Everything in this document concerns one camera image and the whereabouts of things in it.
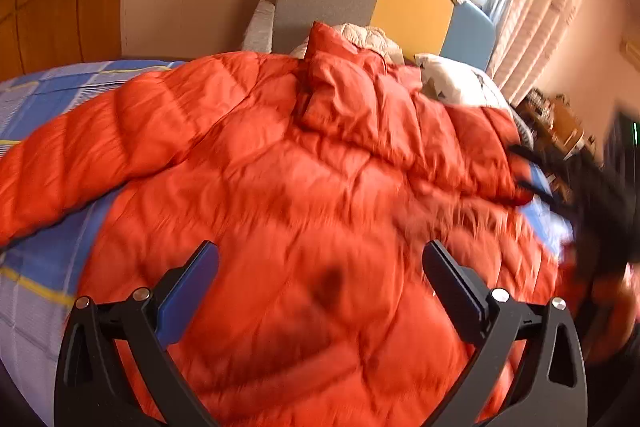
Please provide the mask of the person right hand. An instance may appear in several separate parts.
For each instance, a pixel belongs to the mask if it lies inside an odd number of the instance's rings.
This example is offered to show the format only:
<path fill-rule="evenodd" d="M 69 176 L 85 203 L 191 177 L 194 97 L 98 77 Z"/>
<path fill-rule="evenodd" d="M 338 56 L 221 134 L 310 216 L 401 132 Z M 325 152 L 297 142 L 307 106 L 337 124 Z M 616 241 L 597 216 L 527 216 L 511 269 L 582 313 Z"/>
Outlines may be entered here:
<path fill-rule="evenodd" d="M 574 322 L 587 298 L 604 314 L 582 340 L 582 355 L 587 365 L 596 365 L 622 350 L 631 337 L 637 318 L 637 295 L 632 270 L 626 265 L 622 274 L 605 274 L 592 285 L 577 273 L 575 245 L 565 242 L 556 292 L 566 301 Z"/>

